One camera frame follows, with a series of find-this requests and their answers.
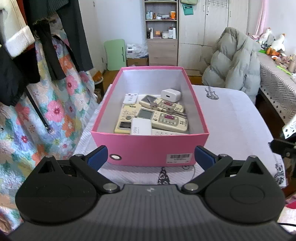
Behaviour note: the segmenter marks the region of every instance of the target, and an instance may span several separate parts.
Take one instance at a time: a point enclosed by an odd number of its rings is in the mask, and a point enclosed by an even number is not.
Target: wardrobe
[[[199,0],[193,15],[179,5],[178,66],[199,75],[210,62],[213,46],[226,27],[246,33],[249,0]]]

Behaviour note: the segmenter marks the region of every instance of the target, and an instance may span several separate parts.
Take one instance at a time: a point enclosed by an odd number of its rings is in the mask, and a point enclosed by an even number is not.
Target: floral quilt
[[[22,219],[15,194],[33,168],[47,154],[69,158],[97,107],[94,82],[88,72],[77,72],[65,44],[69,44],[57,15],[50,22],[52,38],[66,78],[52,81],[42,44],[35,42],[41,80],[28,90],[53,129],[48,133],[24,94],[15,107],[0,103],[0,229],[17,228]]]

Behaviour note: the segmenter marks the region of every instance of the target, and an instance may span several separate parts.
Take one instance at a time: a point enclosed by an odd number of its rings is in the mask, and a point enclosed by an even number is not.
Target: blue gripper pad
[[[85,156],[85,162],[96,171],[104,165],[107,159],[108,148],[103,145]]]
[[[195,161],[204,169],[205,171],[209,169],[216,163],[218,157],[206,150],[202,146],[197,146],[194,150]]]

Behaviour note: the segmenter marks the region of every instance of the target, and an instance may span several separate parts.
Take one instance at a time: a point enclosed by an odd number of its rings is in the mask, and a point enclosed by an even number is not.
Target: table
[[[276,67],[273,59],[257,53],[260,61],[260,89],[285,124],[296,114],[296,83],[290,75]]]
[[[97,148],[90,131],[109,89],[85,128],[75,154],[88,154]],[[272,135],[250,98],[242,91],[231,89],[198,85],[193,85],[193,89],[210,132],[205,148],[215,154],[228,154],[237,160],[256,155],[278,184],[286,186],[282,158],[271,152],[268,143],[273,140]],[[124,184],[181,186],[200,175],[203,169],[198,164],[161,168],[128,167],[106,162],[99,172],[121,187]]]

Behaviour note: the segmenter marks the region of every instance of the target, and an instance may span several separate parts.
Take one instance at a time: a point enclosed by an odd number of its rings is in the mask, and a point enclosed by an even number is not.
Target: cardboard box
[[[125,94],[160,95],[162,90],[173,87],[182,93],[180,104],[185,107],[188,116],[188,135],[114,134]],[[194,165],[195,147],[204,146],[209,136],[200,105],[184,68],[172,66],[121,68],[91,134],[97,146],[105,145],[108,148],[108,162],[143,167]]]
[[[148,57],[146,58],[128,58],[126,61],[126,66],[149,66]]]

